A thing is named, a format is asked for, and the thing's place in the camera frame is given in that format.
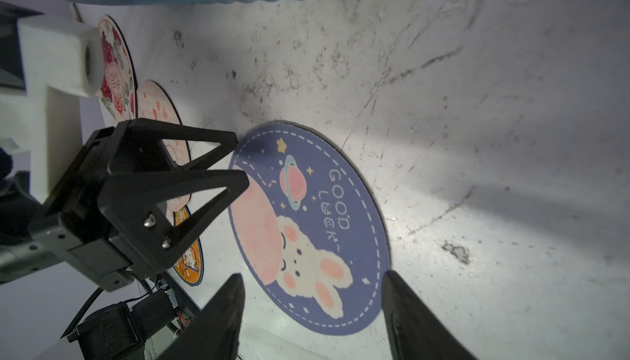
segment round mat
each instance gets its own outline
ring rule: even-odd
[[[138,88],[138,118],[148,118],[181,125],[175,106],[160,86],[153,81],[145,81]],[[190,161],[190,151],[185,140],[162,140],[171,159],[178,165]],[[166,202],[167,208],[176,213],[190,201],[190,195],[180,196]]]
[[[348,335],[372,323],[389,249],[350,163],[313,132],[274,122],[243,137],[230,167],[249,178],[229,208],[232,229],[273,302],[318,333]]]
[[[114,20],[104,15],[98,21],[105,74],[96,92],[101,104],[116,122],[136,118],[136,83],[129,49]]]
[[[177,211],[174,215],[175,226],[184,222],[190,216],[188,207],[184,207]],[[201,241],[193,242],[193,245],[179,258],[173,266],[177,274],[185,283],[191,286],[197,286],[203,278],[203,252],[201,251]]]

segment cartoon rabbit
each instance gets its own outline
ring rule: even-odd
[[[181,256],[181,260],[184,262],[184,266],[195,272],[199,272],[199,269],[197,268],[197,258],[195,257],[193,248],[188,248],[185,254]]]
[[[315,298],[335,319],[343,316],[342,299],[335,287],[352,285],[350,268],[339,256],[318,250],[292,219],[278,217],[282,235],[282,268],[276,281],[289,295]]]

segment white wall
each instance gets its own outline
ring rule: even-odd
[[[0,0],[48,15],[69,18],[65,0]],[[81,127],[83,140],[95,129],[105,126],[98,101],[81,100]],[[14,160],[14,168],[27,170],[28,154]],[[66,263],[36,272],[17,281],[0,286],[0,352],[3,360],[32,359],[52,346],[66,329],[85,300],[96,289]],[[102,293],[89,313],[109,304],[138,297],[136,284],[114,293]]]

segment black bracket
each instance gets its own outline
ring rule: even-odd
[[[184,166],[163,139],[219,146]],[[172,267],[249,186],[239,170],[207,170],[237,144],[232,132],[150,119],[96,131],[29,226],[33,239],[107,291]],[[158,203],[225,188],[176,228]]]

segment cable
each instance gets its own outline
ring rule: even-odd
[[[85,315],[85,313],[88,311],[88,309],[92,306],[96,298],[101,293],[103,293],[103,290],[100,287],[98,287],[94,291],[94,293],[92,293],[92,295],[86,300],[85,304],[83,304],[83,307],[79,309],[79,312],[77,312],[76,316],[73,318],[72,322],[70,322],[64,333],[61,335],[61,338],[67,336],[74,330],[77,324],[79,324],[79,322],[81,321],[82,317]]]
[[[130,298],[129,300],[125,300],[125,301],[121,301],[121,303],[130,303],[131,301],[136,301],[136,300],[140,300],[146,296],[148,296],[149,294],[152,294],[153,291],[155,290],[155,288],[158,286],[158,284],[156,284],[155,286],[153,286],[153,289],[148,289],[146,293],[144,293],[142,296],[137,297],[137,298]]]
[[[142,286],[142,288],[144,289],[145,292],[147,292],[147,293],[152,292],[152,290],[149,289],[149,284],[147,284],[147,281],[145,281],[144,279],[140,279],[140,277],[135,275],[133,272],[131,273],[131,276],[136,278],[136,280],[140,283],[140,285]]]

